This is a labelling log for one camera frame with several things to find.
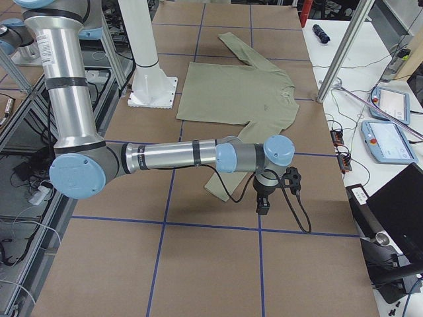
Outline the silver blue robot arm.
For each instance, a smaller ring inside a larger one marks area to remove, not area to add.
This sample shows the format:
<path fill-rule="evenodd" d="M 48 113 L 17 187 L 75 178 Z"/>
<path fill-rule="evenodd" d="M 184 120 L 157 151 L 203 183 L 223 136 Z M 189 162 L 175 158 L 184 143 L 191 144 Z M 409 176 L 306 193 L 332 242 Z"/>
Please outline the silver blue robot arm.
<path fill-rule="evenodd" d="M 111 180 L 138 170 L 207 166 L 217 175 L 250 172 L 257 212 L 280 188 L 298 195 L 301 177 L 291 166 L 290 139 L 273 135 L 264 143 L 236 137 L 155 145 L 109 145 L 98 134 L 80 39 L 103 35 L 100 1 L 20 1 L 25 25 L 36 35 L 58 140 L 49 175 L 55 189 L 73 199 L 101 192 Z"/>
<path fill-rule="evenodd" d="M 34 38 L 21 19 L 9 18 L 1 21 L 1 49 L 7 55 L 33 43 Z"/>

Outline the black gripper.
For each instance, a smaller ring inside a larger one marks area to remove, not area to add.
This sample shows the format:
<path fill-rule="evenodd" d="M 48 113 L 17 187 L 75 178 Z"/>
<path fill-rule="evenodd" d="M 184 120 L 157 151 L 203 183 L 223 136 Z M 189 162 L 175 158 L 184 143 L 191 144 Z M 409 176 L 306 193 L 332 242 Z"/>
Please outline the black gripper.
<path fill-rule="evenodd" d="M 270 210 L 268 198 L 275 191 L 276 186 L 265 186 L 258 181 L 257 177 L 254 177 L 253 188 L 256 191 L 256 212 L 259 215 L 267 215 Z"/>

